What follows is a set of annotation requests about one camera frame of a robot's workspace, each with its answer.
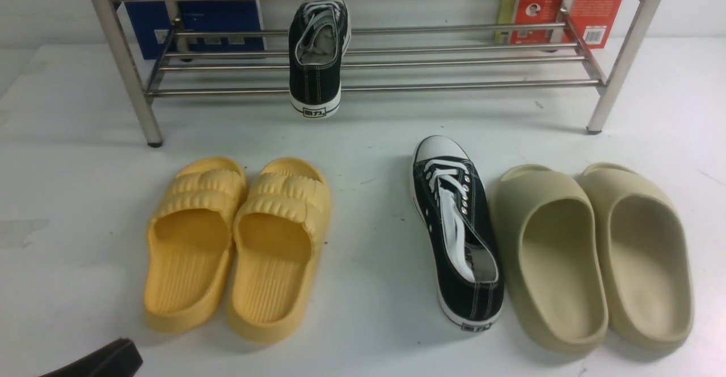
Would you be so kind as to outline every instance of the barcode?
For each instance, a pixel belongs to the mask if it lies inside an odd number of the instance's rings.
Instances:
[[[597,45],[602,43],[602,39],[605,38],[605,32],[607,28],[591,28],[585,29],[584,40],[586,44]]]

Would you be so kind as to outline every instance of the stainless steel shoe rack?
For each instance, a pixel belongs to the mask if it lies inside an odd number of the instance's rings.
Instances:
[[[160,88],[166,73],[179,72],[215,72],[215,71],[262,71],[288,69],[288,64],[179,64],[172,65],[171,60],[195,60],[195,59],[252,59],[262,57],[287,57],[286,51],[268,50],[265,52],[190,52],[187,39],[198,37],[220,37],[220,36],[241,36],[241,37],[285,37],[287,30],[265,30],[249,33],[203,33],[187,31],[184,29],[179,16],[177,2],[191,0],[91,0],[93,2],[99,22],[111,47],[111,52],[116,65],[119,67],[121,78],[129,93],[134,110],[140,122],[143,134],[147,143],[152,147],[161,146],[163,137],[151,105],[155,98],[175,98],[176,96],[220,96],[220,95],[282,95],[288,93],[287,87],[280,88],[193,88],[190,90],[163,90]],[[147,78],[142,82],[138,74],[134,58],[130,53],[129,43],[125,38],[116,10],[120,3],[124,2],[166,2],[170,18],[169,34],[162,54]],[[535,63],[558,63],[558,62],[581,62],[589,75],[587,79],[563,79],[544,81],[511,81],[511,82],[480,82],[480,83],[429,83],[413,85],[380,85],[380,86],[344,86],[345,92],[412,92],[412,91],[433,91],[433,90],[502,90],[503,88],[562,88],[562,87],[590,87],[596,88],[600,94],[596,110],[588,124],[588,132],[597,134],[602,131],[606,123],[618,93],[625,82],[635,55],[638,53],[640,44],[643,42],[645,33],[651,25],[651,20],[656,13],[661,0],[639,0],[639,7],[630,25],[622,48],[617,56],[617,61],[610,72],[605,75],[588,46],[574,32],[575,28],[568,15],[568,8],[573,0],[565,0],[560,10],[560,18],[555,23],[532,24],[528,26],[510,25],[471,25],[471,26],[440,26],[440,27],[412,27],[412,28],[353,28],[353,34],[405,34],[405,33],[456,33],[462,31],[510,31],[521,30],[561,30],[572,36],[574,42],[552,42],[549,44],[523,44],[523,45],[496,45],[481,44],[468,46],[447,46],[447,47],[410,47],[390,49],[352,49],[348,55],[390,55],[390,54],[451,54],[462,52],[521,52],[523,50],[533,51],[556,51],[558,49],[569,49],[574,55],[552,54],[549,56],[535,57],[497,57],[485,59],[458,59],[458,60],[417,60],[417,61],[383,61],[383,62],[343,62],[343,69],[389,69],[390,67],[454,67],[470,65],[528,65]]]

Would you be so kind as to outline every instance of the beige slide sandal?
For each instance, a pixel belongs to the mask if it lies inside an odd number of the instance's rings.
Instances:
[[[570,176],[524,165],[493,190],[492,221],[517,317],[545,349],[589,352],[607,331],[588,196]]]
[[[271,344],[298,328],[331,213],[330,188],[314,166],[281,158],[262,169],[233,226],[239,257],[227,319],[239,335]]]
[[[610,326],[646,349],[681,346],[693,327],[693,291],[683,228],[654,183],[612,163],[579,183],[592,202]]]
[[[228,158],[197,160],[174,176],[147,228],[150,328],[179,333],[214,314],[234,258],[231,223],[246,195],[244,170]]]

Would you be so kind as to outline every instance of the book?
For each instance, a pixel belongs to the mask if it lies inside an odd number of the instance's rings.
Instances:
[[[169,31],[169,17],[164,2],[125,3],[138,46],[145,60],[161,53]],[[179,2],[179,12],[187,31],[234,32],[259,31],[262,16],[255,1]],[[188,39],[191,52],[264,51],[261,37],[223,37]]]
[[[604,48],[623,0],[573,0],[570,17],[590,49]]]
[[[563,0],[518,0],[514,24],[554,23]],[[550,42],[552,30],[515,31],[510,44],[541,44]]]
[[[570,16],[580,37],[590,49],[602,48],[612,31],[622,0],[501,0],[500,24],[553,23],[560,8],[570,7]],[[562,30],[521,30],[497,33],[499,44],[541,44],[570,41]]]
[[[501,0],[500,13],[497,18],[497,24],[513,24],[514,14],[517,0]],[[495,34],[495,41],[498,44],[509,44],[511,40],[511,31],[498,31]]]

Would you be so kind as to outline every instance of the white shoelace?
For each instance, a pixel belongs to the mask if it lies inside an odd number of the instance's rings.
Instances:
[[[305,18],[305,21],[308,22],[308,27],[311,23],[315,23],[315,18],[318,14],[314,15],[311,18],[312,13],[319,8],[329,8],[332,13],[335,16],[335,20],[340,20],[340,6],[338,5],[338,2],[335,0],[319,0],[318,2],[310,2],[307,3],[305,8],[303,8],[303,17]]]
[[[433,173],[429,168],[433,165],[447,166],[452,168],[434,168]],[[465,253],[465,228],[464,219],[456,205],[456,198],[452,191],[438,186],[438,195],[436,193],[436,181],[443,180],[452,185],[462,196],[464,200],[468,199],[469,186],[459,183],[455,176],[459,175],[459,171],[464,171],[465,175],[469,175],[469,170],[462,163],[449,162],[448,160],[429,160],[424,166],[428,186],[435,198],[438,197],[441,206],[441,221],[444,227],[444,243],[446,244],[446,253],[451,258],[451,263],[459,271],[464,279],[469,282],[475,282],[474,271],[469,267],[466,261]]]

